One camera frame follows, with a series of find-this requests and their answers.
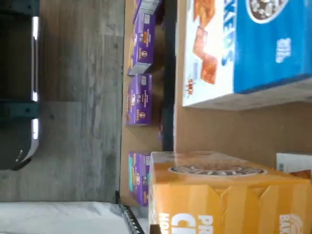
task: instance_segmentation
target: shelf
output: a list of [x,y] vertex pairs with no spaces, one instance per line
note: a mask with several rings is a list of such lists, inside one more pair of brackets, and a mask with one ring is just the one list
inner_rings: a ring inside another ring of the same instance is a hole
[[[275,167],[277,152],[312,151],[311,103],[289,103],[241,112],[182,107],[186,12],[186,1],[179,1],[178,5],[176,0],[165,1],[166,55],[162,87],[162,142],[158,139],[158,126],[127,128],[123,124],[120,202],[127,206],[137,205],[129,195],[128,189],[130,150],[214,150],[270,167]],[[127,19],[130,19],[132,14],[133,3],[128,1],[125,23],[125,74],[129,55],[128,40],[132,31],[132,24]],[[125,75],[124,95],[129,80]]]

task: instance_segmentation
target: cardboard box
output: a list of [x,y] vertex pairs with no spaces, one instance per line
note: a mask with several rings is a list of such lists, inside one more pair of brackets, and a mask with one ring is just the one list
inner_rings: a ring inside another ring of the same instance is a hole
[[310,234],[311,195],[309,180],[224,154],[152,153],[149,222],[163,234]]
[[153,15],[160,5],[161,0],[135,0],[135,15],[133,22],[136,21],[137,15],[140,13]]
[[148,205],[150,155],[129,153],[129,188],[132,196],[141,206]]
[[143,74],[153,63],[156,16],[137,15],[130,44],[128,75]]
[[276,154],[276,168],[293,176],[312,179],[312,155]]
[[244,110],[311,97],[308,3],[190,0],[183,106]]
[[152,123],[152,75],[135,75],[128,86],[127,125]]

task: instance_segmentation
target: blue cereal box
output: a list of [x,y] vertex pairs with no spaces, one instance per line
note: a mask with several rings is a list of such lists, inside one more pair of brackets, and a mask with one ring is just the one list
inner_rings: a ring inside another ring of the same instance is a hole
[[312,0],[189,0],[183,106],[252,109],[312,96]]

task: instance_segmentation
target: store display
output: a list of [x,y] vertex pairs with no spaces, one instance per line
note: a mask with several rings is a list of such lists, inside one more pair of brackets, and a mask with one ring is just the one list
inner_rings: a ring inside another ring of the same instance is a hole
[[135,1],[135,15],[133,21],[136,21],[137,15],[145,13],[153,15],[161,5],[161,0],[134,0]]
[[278,153],[276,168],[293,176],[311,180],[312,155]]
[[161,233],[310,234],[311,196],[309,180],[224,154],[151,156],[149,222]]
[[128,86],[126,124],[152,122],[152,75],[135,75]]
[[143,74],[153,63],[156,16],[145,13],[137,15],[132,39],[128,75]]
[[183,106],[244,110],[312,96],[312,0],[190,0],[185,36]]
[[150,154],[129,153],[129,188],[141,206],[148,205]]

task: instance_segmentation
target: wooden floor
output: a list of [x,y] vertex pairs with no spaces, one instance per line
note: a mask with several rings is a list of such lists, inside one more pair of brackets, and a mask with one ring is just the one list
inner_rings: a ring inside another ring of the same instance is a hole
[[119,181],[124,0],[41,0],[41,142],[0,201],[114,200]]

